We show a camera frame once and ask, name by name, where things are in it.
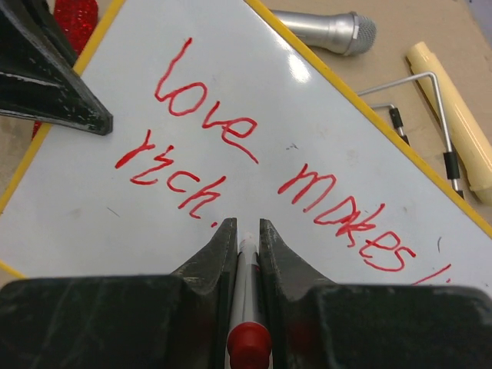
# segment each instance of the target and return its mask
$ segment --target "silver microphone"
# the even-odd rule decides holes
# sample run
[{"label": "silver microphone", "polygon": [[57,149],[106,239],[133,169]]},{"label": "silver microphone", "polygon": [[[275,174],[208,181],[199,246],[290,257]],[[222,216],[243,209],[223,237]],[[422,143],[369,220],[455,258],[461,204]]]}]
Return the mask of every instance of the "silver microphone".
[{"label": "silver microphone", "polygon": [[376,24],[356,12],[337,15],[272,12],[306,45],[337,54],[363,54],[376,39]]}]

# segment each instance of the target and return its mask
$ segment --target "microphone head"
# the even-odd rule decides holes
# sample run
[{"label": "microphone head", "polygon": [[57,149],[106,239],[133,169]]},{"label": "microphone head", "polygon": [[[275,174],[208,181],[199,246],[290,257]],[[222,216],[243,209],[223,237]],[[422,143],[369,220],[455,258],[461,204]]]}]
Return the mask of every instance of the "microphone head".
[{"label": "microphone head", "polygon": [[357,33],[354,33],[354,38],[348,46],[348,50],[344,53],[345,55],[364,54],[372,48],[376,40],[377,29],[373,20],[357,13],[353,14],[358,30]]}]

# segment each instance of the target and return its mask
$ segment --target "red marker cap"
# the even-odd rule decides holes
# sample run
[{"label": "red marker cap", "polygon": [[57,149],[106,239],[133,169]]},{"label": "red marker cap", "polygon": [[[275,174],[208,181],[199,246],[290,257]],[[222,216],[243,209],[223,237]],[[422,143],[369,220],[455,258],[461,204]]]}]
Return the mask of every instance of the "red marker cap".
[{"label": "red marker cap", "polygon": [[241,323],[229,334],[228,353],[231,357],[231,369],[268,369],[270,333],[259,323]]}]

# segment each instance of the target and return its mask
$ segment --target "red handwriting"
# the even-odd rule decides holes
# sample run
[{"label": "red handwriting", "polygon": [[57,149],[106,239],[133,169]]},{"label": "red handwriting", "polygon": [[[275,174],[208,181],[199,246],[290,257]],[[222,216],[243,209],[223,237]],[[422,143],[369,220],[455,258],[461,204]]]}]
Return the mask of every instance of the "red handwriting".
[{"label": "red handwriting", "polygon": [[416,286],[417,284],[420,284],[422,282],[425,282],[425,281],[429,281],[430,279],[438,276],[439,274],[442,274],[444,273],[446,270],[448,270],[449,268],[451,268],[451,264],[448,264],[446,265],[444,268],[441,268],[439,269],[438,271],[436,271],[435,273],[431,274],[431,275],[428,275],[426,276],[425,278],[422,278],[422,279],[419,279],[418,281],[412,283],[412,286]]},{"label": "red handwriting", "polygon": [[[151,137],[151,130],[149,129],[149,130],[147,130],[147,135],[145,136],[144,143],[142,145],[138,146],[136,149],[131,150],[127,154],[123,155],[123,157],[120,160],[118,160],[118,162],[116,163],[115,168],[116,169],[121,168],[123,165],[127,164],[131,159],[133,159],[135,156],[137,156],[140,152],[154,149],[155,145],[149,144],[150,137]],[[158,178],[144,181],[144,180],[142,180],[142,177],[144,177],[144,176],[146,176],[152,172],[160,171],[161,169],[163,169],[165,167],[173,165],[175,161],[173,159],[166,158],[166,155],[174,149],[175,149],[175,147],[173,145],[169,145],[168,148],[166,149],[166,151],[157,155],[154,158],[155,161],[159,161],[162,164],[157,165],[153,168],[147,169],[146,171],[143,171],[142,173],[131,177],[130,182],[134,183],[136,185],[155,185],[158,182]],[[178,188],[173,184],[173,180],[175,180],[177,177],[187,177],[196,183],[201,181],[201,179],[197,175],[194,175],[193,173],[191,173],[189,171],[175,171],[172,175],[170,175],[168,177],[166,184],[171,191],[178,192],[178,193],[185,193],[188,191],[185,190],[184,188]],[[215,181],[215,182],[213,182],[207,186],[204,186],[201,190],[195,192],[192,196],[190,196],[189,198],[184,200],[181,204],[179,204],[178,209],[184,208],[186,205],[188,205],[192,201],[195,201],[195,200],[198,201],[201,199],[201,201],[198,201],[198,203],[189,211],[189,215],[192,218],[201,219],[201,216],[197,215],[196,211],[198,209],[200,209],[202,206],[204,206],[205,204],[208,204],[208,203],[216,200],[217,198],[219,198],[221,196],[221,194],[219,192],[212,191],[212,189],[216,188],[221,183],[225,182],[226,179],[227,179],[226,176],[223,175],[217,181]],[[217,225],[218,225],[218,223],[215,221],[212,223],[211,226],[216,227]]]},{"label": "red handwriting", "polygon": [[[298,181],[307,179],[308,183],[293,197],[292,204],[296,204],[303,198],[315,185],[323,184],[323,192],[321,195],[303,209],[304,213],[311,211],[314,207],[318,206],[331,192],[337,183],[337,178],[333,174],[320,175],[316,171],[308,171],[308,164],[304,164],[301,171],[289,181],[285,182],[278,189],[278,194],[285,193],[289,188],[295,185]],[[368,215],[366,218],[359,220],[361,211],[357,209],[357,202],[354,196],[348,196],[343,201],[338,203],[332,208],[326,211],[322,211],[319,215],[314,217],[313,222],[317,225],[334,225],[338,226],[336,237],[340,237],[344,234],[350,240],[349,248],[355,247],[356,242],[353,236],[354,232],[365,232],[376,228],[376,224],[372,221],[383,211],[386,204],[380,204],[378,209]],[[393,243],[391,246],[383,244],[385,238],[392,238]],[[388,266],[381,266],[374,262],[373,256],[368,254],[366,250],[368,248],[378,248],[385,251],[390,251],[395,260],[399,262],[399,265],[395,268]],[[405,268],[405,260],[402,256],[403,253],[410,255],[411,258],[415,258],[417,255],[410,248],[401,246],[401,240],[393,231],[387,231],[381,236],[375,238],[373,241],[366,240],[366,245],[359,250],[359,255],[362,257],[364,263],[370,267],[379,271],[398,272]]]},{"label": "red handwriting", "polygon": [[[194,113],[195,111],[197,111],[202,106],[202,104],[204,103],[204,101],[208,95],[207,86],[203,82],[199,82],[199,81],[193,82],[189,85],[186,85],[186,86],[183,86],[180,88],[177,88],[174,91],[171,91],[167,94],[164,94],[161,91],[163,89],[163,84],[168,79],[169,75],[172,73],[174,67],[176,66],[176,63],[178,63],[181,60],[181,58],[183,58],[183,56],[185,56],[185,53],[188,50],[188,48],[190,47],[190,45],[192,44],[192,42],[193,42],[193,38],[189,38],[183,44],[180,52],[171,60],[171,63],[169,64],[168,69],[166,70],[164,75],[159,79],[157,87],[156,87],[155,92],[154,92],[154,96],[159,102],[165,102],[165,101],[169,100],[168,112],[169,112],[169,114],[171,114],[175,117],[182,117],[184,115]],[[174,103],[175,103],[175,99],[181,93],[188,91],[188,90],[191,90],[193,88],[201,89],[201,97],[198,99],[198,101],[191,108],[185,109],[183,111],[175,111],[173,108]],[[247,148],[245,148],[243,145],[240,145],[237,142],[232,141],[230,139],[231,135],[235,136],[236,138],[240,138],[240,139],[247,138],[256,129],[256,127],[258,126],[258,123],[255,120],[253,120],[251,118],[247,118],[247,117],[230,119],[230,120],[225,120],[225,121],[212,121],[212,122],[210,122],[211,116],[217,111],[220,104],[221,104],[220,101],[215,102],[214,106],[211,108],[211,110],[205,116],[205,119],[204,119],[201,127],[203,129],[209,129],[209,128],[212,128],[214,126],[222,127],[222,134],[221,134],[222,141],[225,142],[226,144],[230,145],[230,146],[233,146],[235,148],[240,149],[246,155],[248,155],[252,161],[254,161],[256,164],[258,164],[259,163],[258,159]],[[246,130],[246,132],[244,132],[244,133],[241,133],[241,132],[237,131],[236,129],[234,129],[235,125],[237,126],[240,124],[243,124],[243,125],[248,124],[249,129]]]}]

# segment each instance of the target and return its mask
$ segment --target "whiteboard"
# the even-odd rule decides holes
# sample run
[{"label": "whiteboard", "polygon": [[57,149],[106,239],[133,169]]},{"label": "whiteboard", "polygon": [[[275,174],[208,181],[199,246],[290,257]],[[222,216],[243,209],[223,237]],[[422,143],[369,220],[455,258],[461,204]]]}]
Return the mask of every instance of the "whiteboard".
[{"label": "whiteboard", "polygon": [[256,0],[117,0],[83,64],[114,132],[45,125],[2,198],[9,270],[164,274],[267,218],[338,283],[491,294],[490,227]]}]

